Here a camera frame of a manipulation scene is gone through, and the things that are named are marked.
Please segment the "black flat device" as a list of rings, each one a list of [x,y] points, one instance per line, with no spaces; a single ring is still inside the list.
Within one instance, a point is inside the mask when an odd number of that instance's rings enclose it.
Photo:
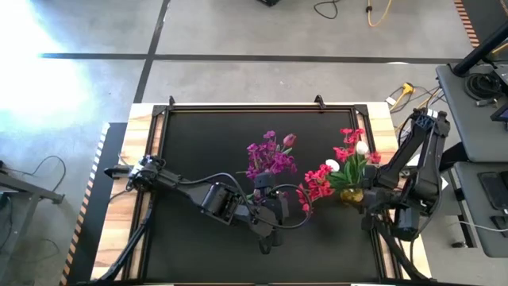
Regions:
[[[483,190],[495,210],[508,210],[508,171],[478,174]]]

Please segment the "white artificial tulip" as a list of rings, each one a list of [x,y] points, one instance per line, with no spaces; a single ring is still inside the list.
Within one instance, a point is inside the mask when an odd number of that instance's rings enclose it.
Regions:
[[[342,190],[351,186],[348,176],[340,170],[338,162],[328,159],[325,161],[325,165],[330,168],[330,172],[325,178],[330,182],[332,188]]]
[[[369,148],[364,141],[356,143],[356,182],[359,184],[364,175],[365,166],[368,163]]]

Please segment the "black floor mat striped edge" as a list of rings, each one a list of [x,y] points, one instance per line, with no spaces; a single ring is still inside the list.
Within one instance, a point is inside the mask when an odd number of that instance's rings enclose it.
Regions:
[[[473,48],[508,21],[508,0],[453,0]]]
[[[113,186],[104,170],[118,163],[126,127],[125,123],[102,127],[59,286],[91,279]]]

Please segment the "grey side desk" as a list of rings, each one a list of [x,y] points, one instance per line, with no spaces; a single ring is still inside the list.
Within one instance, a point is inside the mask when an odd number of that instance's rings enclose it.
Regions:
[[[490,258],[508,258],[508,210],[491,206],[478,177],[481,172],[506,172],[508,164],[457,162],[453,168],[469,210],[468,224],[483,252]]]
[[[508,163],[508,130],[502,122],[491,120],[497,108],[478,107],[464,90],[465,78],[455,76],[448,65],[438,66],[436,73],[468,159]]]

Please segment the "gold glass vase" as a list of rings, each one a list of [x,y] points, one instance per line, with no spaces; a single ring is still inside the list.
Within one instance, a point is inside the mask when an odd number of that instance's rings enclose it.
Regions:
[[[364,191],[361,188],[349,188],[340,191],[341,201],[348,204],[361,203],[364,198]]]

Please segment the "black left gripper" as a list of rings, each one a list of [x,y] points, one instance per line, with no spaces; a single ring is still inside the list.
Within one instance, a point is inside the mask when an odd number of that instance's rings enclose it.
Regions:
[[[275,175],[271,172],[260,173],[254,179],[254,190],[260,189],[264,196],[269,195],[275,186]],[[271,234],[279,230],[286,218],[289,216],[287,197],[283,193],[271,193],[267,197],[255,200],[256,219],[263,225],[264,229],[271,228]]]

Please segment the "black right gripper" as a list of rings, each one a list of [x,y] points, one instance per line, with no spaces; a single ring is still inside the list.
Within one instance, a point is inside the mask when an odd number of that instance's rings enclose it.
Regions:
[[[379,222],[379,233],[386,241],[396,238],[412,241],[418,235],[420,210],[411,191],[394,191],[381,188],[364,190],[362,207],[373,210],[380,204],[381,214],[386,218]],[[371,231],[375,228],[377,214],[366,213],[361,220],[361,229]]]

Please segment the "pink artificial tulip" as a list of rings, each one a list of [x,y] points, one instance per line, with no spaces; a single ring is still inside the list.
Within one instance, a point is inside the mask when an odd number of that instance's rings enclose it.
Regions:
[[[279,152],[282,154],[289,154],[293,149],[296,139],[297,136],[294,133],[286,135],[285,138],[283,139],[283,143],[279,147]]]

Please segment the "grey metal stand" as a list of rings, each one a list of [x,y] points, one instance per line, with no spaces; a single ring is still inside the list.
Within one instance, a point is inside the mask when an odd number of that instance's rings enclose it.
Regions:
[[[63,172],[55,187],[47,188],[31,184],[10,175],[10,169],[0,160],[0,286],[6,286],[5,278],[9,275],[11,261],[21,264],[37,264],[50,259],[60,253],[59,246],[51,239],[44,238],[43,242],[52,244],[50,254],[30,259],[16,255],[22,236],[31,223],[39,202],[43,199],[54,204],[60,204],[64,195],[56,192],[67,175],[67,166],[62,165]]]

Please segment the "red artificial flower spray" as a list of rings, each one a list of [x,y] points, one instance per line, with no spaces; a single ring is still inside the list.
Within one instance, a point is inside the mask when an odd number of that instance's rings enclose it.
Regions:
[[[309,196],[310,201],[313,203],[320,198],[331,196],[336,191],[327,179],[327,175],[332,171],[333,168],[331,166],[321,164],[317,171],[308,171],[305,174],[304,179],[307,186],[304,187],[302,184],[299,184],[296,190],[298,201],[302,205],[303,211],[306,213],[310,212],[310,204],[306,200],[305,194]]]
[[[345,135],[343,140],[345,147],[333,147],[336,158],[345,163],[348,159],[356,159],[356,143],[362,141],[361,137],[365,134],[364,129],[340,129],[340,133]],[[377,152],[370,152],[368,163],[378,164],[381,161],[381,155]]]

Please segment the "purple artificial flower spray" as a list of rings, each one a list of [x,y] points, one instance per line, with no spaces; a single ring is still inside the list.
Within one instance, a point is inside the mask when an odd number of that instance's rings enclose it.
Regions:
[[[260,169],[274,175],[283,171],[296,172],[297,166],[291,155],[293,145],[277,144],[273,140],[260,146]]]
[[[248,168],[241,173],[244,173],[250,180],[254,180],[257,175],[264,172],[276,174],[275,154],[278,144],[275,131],[267,131],[263,135],[263,139],[261,143],[252,143],[247,147]]]

